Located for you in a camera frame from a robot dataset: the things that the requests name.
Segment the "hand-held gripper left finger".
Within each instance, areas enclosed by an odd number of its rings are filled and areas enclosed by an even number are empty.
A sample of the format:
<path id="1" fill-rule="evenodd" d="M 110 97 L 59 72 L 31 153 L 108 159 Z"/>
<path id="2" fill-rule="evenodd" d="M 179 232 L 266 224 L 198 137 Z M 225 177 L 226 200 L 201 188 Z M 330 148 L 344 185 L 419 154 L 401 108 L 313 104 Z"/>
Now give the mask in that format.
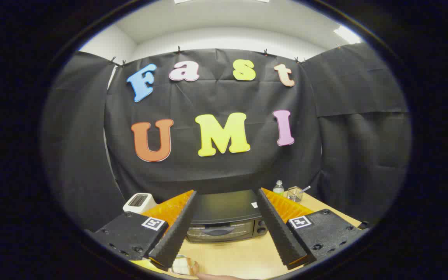
<path id="1" fill-rule="evenodd" d="M 91 233 L 94 241 L 129 261 L 172 267 L 190 227 L 197 191 L 190 190 L 145 211 L 125 212 Z"/>

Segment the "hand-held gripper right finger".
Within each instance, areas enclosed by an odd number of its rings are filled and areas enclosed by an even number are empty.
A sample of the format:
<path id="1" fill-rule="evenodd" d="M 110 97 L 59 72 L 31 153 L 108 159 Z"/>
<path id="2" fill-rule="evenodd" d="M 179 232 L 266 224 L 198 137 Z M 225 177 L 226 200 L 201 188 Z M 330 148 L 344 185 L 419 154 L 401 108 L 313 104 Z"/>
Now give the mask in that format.
<path id="1" fill-rule="evenodd" d="M 256 189 L 255 195 L 279 257 L 289 270 L 324 261 L 369 231 L 330 209 L 311 211 L 264 188 Z"/>

